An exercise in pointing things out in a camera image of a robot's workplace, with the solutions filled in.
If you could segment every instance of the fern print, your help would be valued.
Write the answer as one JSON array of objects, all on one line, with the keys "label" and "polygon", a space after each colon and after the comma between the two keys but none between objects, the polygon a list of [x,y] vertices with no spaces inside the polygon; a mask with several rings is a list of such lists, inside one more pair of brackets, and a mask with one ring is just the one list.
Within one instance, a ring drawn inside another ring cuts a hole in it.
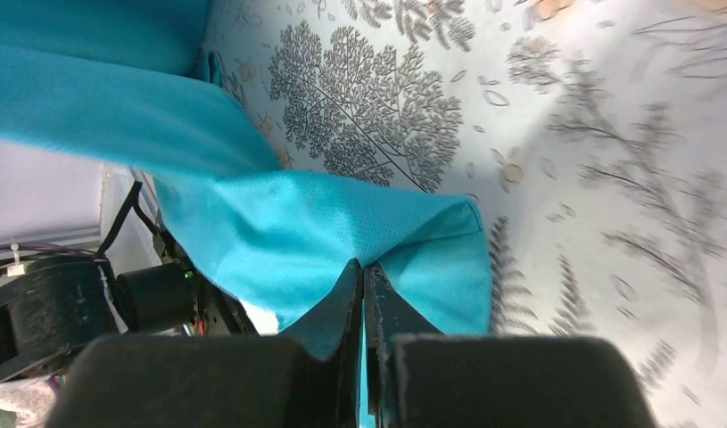
[{"label": "fern print", "polygon": [[590,311],[581,297],[578,281],[566,256],[560,256],[560,269],[565,287],[562,291],[563,297],[560,299],[562,307],[557,311],[558,316],[552,319],[554,324],[550,324],[549,329],[557,336],[588,333],[594,330],[593,325],[586,322]]},{"label": "fern print", "polygon": [[324,50],[303,21],[282,31],[271,55],[269,96],[287,100],[287,140],[328,172],[387,186],[403,177],[434,193],[460,146],[463,116],[423,62],[417,45],[377,53],[353,27],[335,30]]},{"label": "fern print", "polygon": [[545,39],[520,37],[508,54],[512,81],[549,94],[560,90],[559,101],[567,105],[563,114],[552,115],[548,129],[569,142],[590,142],[598,147],[619,149],[615,162],[591,157],[579,173],[584,189],[603,185],[621,194],[655,218],[672,242],[636,231],[604,233],[606,242],[622,248],[634,258],[648,260],[657,271],[671,278],[675,289],[702,309],[699,328],[702,349],[698,364],[710,374],[717,362],[717,309],[708,279],[709,258],[727,257],[718,226],[727,222],[727,177],[712,169],[676,177],[663,168],[666,155],[684,143],[670,120],[667,103],[644,106],[639,123],[620,127],[606,111],[603,101],[610,94],[604,80],[581,58],[567,61],[568,72],[557,74],[552,63],[559,49]]},{"label": "fern print", "polygon": [[492,315],[489,319],[489,333],[502,335],[510,330],[536,334],[536,329],[526,321],[538,319],[531,308],[508,298],[531,296],[531,291],[512,281],[525,278],[516,268],[516,259],[510,255],[508,245],[508,218],[500,217],[492,228],[490,240],[492,263]]},{"label": "fern print", "polygon": [[394,18],[397,30],[410,43],[436,38],[444,49],[453,46],[465,52],[475,37],[474,24],[463,17],[466,0],[343,0],[345,10],[354,20],[360,17],[375,29]]},{"label": "fern print", "polygon": [[665,377],[665,373],[673,365],[675,350],[672,346],[660,341],[655,350],[649,355],[647,361],[639,364],[637,379],[641,388],[646,392],[652,392],[659,388],[659,382]]}]

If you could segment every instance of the leaf pattern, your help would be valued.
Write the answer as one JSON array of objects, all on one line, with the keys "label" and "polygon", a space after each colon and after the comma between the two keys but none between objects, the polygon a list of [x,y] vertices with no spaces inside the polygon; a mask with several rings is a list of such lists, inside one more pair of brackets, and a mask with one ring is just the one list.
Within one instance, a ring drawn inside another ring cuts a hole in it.
[{"label": "leaf pattern", "polygon": [[536,333],[529,322],[537,319],[533,309],[509,298],[532,296],[531,291],[511,281],[524,279],[516,268],[508,244],[508,218],[500,217],[492,228],[490,239],[490,260],[492,263],[492,314],[489,332],[502,335],[510,331]]},{"label": "leaf pattern", "polygon": [[471,199],[472,199],[472,200],[473,200],[474,202],[476,202],[476,203],[479,203],[479,202],[481,202],[481,200],[479,199],[479,197],[478,197],[478,196],[476,196],[476,195],[475,195],[475,194],[473,194],[473,193],[466,193],[466,196],[467,196],[467,197],[469,197],[469,198],[471,198]]},{"label": "leaf pattern", "polygon": [[697,394],[695,394],[694,391],[690,390],[686,385],[681,386],[681,392],[683,392],[683,395],[689,397],[691,401],[694,401],[694,404],[696,404],[697,406],[701,406]]},{"label": "leaf pattern", "polygon": [[484,0],[486,2],[486,9],[489,12],[497,13],[502,10],[502,0]]},{"label": "leaf pattern", "polygon": [[256,29],[263,24],[263,19],[252,12],[252,4],[246,0],[229,2],[224,8],[224,14],[228,16],[227,21],[230,22],[233,29]]},{"label": "leaf pattern", "polygon": [[525,31],[531,31],[533,29],[534,24],[536,24],[536,14],[533,11],[532,7],[527,7],[523,14],[523,20],[524,20],[524,30]]},{"label": "leaf pattern", "polygon": [[490,149],[490,152],[492,152],[492,157],[494,158],[494,161],[497,162],[498,165],[505,166],[505,156],[500,153],[497,149]]},{"label": "leaf pattern", "polygon": [[505,95],[497,91],[492,91],[491,89],[483,91],[483,100],[496,107],[508,107],[510,105],[510,101],[508,101],[508,98],[505,98]]},{"label": "leaf pattern", "polygon": [[281,33],[268,70],[272,100],[285,98],[287,140],[310,149],[332,174],[377,185],[396,175],[433,193],[460,146],[460,101],[445,96],[442,75],[422,70],[417,45],[376,53],[353,27],[324,50],[307,21]]},{"label": "leaf pattern", "polygon": [[560,209],[563,211],[564,214],[566,214],[568,217],[575,217],[575,211],[573,208],[565,205],[564,203],[560,204]]},{"label": "leaf pattern", "polygon": [[474,165],[473,162],[469,162],[466,164],[466,176],[468,179],[473,180],[476,176],[476,165]]},{"label": "leaf pattern", "polygon": [[510,182],[505,179],[505,175],[500,171],[498,176],[498,182],[500,183],[500,189],[505,193],[510,193]]},{"label": "leaf pattern", "polygon": [[508,150],[508,159],[515,158],[521,151],[521,148],[517,145],[514,145],[513,147],[510,147],[510,150]]},{"label": "leaf pattern", "polygon": [[552,223],[558,223],[560,221],[565,220],[566,218],[556,213],[556,214],[549,214],[546,217],[546,219],[551,221]]},{"label": "leaf pattern", "polygon": [[481,86],[495,86],[500,84],[498,80],[489,80],[484,76],[479,76],[478,78],[476,78],[476,81]]},{"label": "leaf pattern", "polygon": [[629,309],[626,309],[626,308],[624,308],[622,306],[618,306],[616,309],[618,309],[618,312],[620,312],[621,314],[623,314],[623,316],[626,317],[626,319],[629,319],[631,321],[637,319],[636,316],[633,315],[633,312],[631,312]]},{"label": "leaf pattern", "polygon": [[558,316],[553,318],[549,329],[558,336],[571,336],[576,334],[590,333],[594,326],[587,322],[590,315],[586,302],[581,296],[574,271],[566,256],[560,256],[560,270],[563,275],[563,297],[560,299],[561,307],[558,309]]},{"label": "leaf pattern", "polygon": [[611,275],[610,281],[613,283],[613,287],[618,294],[629,302],[634,302],[639,298],[639,295],[631,287],[630,284],[626,283],[620,276]]},{"label": "leaf pattern", "polygon": [[[680,25],[672,21],[670,25]],[[674,191],[674,181],[660,161],[665,153],[683,143],[669,117],[670,105],[651,103],[644,106],[644,118],[626,133],[608,119],[603,100],[610,94],[601,88],[603,79],[589,70],[581,58],[569,62],[569,71],[558,75],[550,68],[558,49],[548,41],[520,37],[508,55],[509,76],[517,83],[535,87],[547,94],[553,87],[562,89],[560,101],[567,105],[564,114],[551,115],[550,130],[568,141],[588,141],[617,147],[622,158],[611,165],[599,159],[583,165],[582,187],[616,185],[623,194],[652,215],[658,216],[665,231],[675,236],[680,254],[673,254],[655,240],[637,233],[608,233],[607,241],[622,246],[634,257],[650,261],[673,279],[680,294],[696,302],[703,310],[702,367],[708,373],[717,362],[717,313],[712,305],[712,288],[708,282],[706,257],[722,258],[725,249],[713,237],[714,227],[727,221],[727,178],[719,171],[703,169],[682,178],[682,188]]]},{"label": "leaf pattern", "polygon": [[459,71],[458,74],[456,74],[455,76],[453,76],[450,79],[450,82],[451,83],[455,83],[455,82],[461,80],[462,78],[464,78],[466,76],[466,73],[468,73],[468,70],[461,70],[461,71]]},{"label": "leaf pattern", "polygon": [[444,49],[456,46],[468,52],[476,31],[474,24],[463,17],[465,1],[343,0],[343,4],[351,18],[360,17],[376,29],[384,21],[394,19],[397,30],[410,43],[429,41],[433,37]]},{"label": "leaf pattern", "polygon": [[647,361],[639,364],[637,378],[644,391],[652,392],[659,388],[660,380],[670,370],[675,360],[675,350],[672,346],[660,341],[647,358]]},{"label": "leaf pattern", "polygon": [[575,0],[535,0],[529,10],[536,21],[549,21],[574,3]]},{"label": "leaf pattern", "polygon": [[555,170],[555,164],[552,163],[552,160],[549,160],[549,158],[541,158],[539,159],[539,169],[541,169],[541,172],[553,180],[558,178],[558,173]]},{"label": "leaf pattern", "polygon": [[509,163],[502,168],[502,176],[508,183],[514,185],[524,181],[524,171],[515,163]]}]

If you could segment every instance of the fabric fold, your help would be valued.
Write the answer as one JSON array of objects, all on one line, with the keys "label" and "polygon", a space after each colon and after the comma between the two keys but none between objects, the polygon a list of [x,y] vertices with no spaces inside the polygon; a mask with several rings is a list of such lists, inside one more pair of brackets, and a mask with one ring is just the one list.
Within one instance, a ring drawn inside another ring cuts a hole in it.
[{"label": "fabric fold", "polygon": [[470,200],[279,171],[217,86],[0,45],[0,139],[150,171],[163,219],[195,265],[281,327],[357,258],[380,259],[446,333],[487,329],[491,270]]}]

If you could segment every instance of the teal fabric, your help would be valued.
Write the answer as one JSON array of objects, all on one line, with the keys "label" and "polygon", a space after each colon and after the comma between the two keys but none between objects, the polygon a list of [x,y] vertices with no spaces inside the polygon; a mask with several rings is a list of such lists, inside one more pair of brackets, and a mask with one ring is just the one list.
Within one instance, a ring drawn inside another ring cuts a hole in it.
[{"label": "teal fabric", "polygon": [[[202,75],[218,82],[205,58]],[[380,259],[445,333],[487,331],[491,270],[470,200],[280,171],[238,104],[210,83],[0,45],[0,139],[150,171],[162,217],[195,265],[275,312],[281,328],[357,258]]]},{"label": "teal fabric", "polygon": [[210,0],[0,0],[0,44],[189,73]]}]

